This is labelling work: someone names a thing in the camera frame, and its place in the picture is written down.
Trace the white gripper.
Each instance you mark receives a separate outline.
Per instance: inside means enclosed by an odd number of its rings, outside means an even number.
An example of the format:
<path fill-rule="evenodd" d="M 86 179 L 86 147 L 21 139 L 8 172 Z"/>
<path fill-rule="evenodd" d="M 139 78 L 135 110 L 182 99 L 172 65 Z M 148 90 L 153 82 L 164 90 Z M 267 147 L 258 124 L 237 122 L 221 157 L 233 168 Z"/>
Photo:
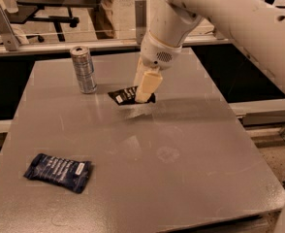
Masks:
<path fill-rule="evenodd" d="M 171 47 L 159 41 L 150 31 L 142 39 L 141 56 L 138 61 L 133 86 L 137 87 L 135 101 L 145 103 L 161 84 L 160 73 L 146 69 L 166 70 L 171 68 L 181 53 L 181 46 Z"/>

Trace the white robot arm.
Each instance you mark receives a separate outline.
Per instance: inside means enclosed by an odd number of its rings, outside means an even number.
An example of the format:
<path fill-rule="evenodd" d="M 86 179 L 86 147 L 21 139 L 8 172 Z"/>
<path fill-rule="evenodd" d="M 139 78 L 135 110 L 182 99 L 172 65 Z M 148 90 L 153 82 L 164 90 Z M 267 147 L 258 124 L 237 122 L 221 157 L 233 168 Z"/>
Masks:
<path fill-rule="evenodd" d="M 285 94 L 285 10 L 261 0 L 164 0 L 141 44 L 134 85 L 146 102 L 174 65 L 187 35 L 206 19 Z"/>

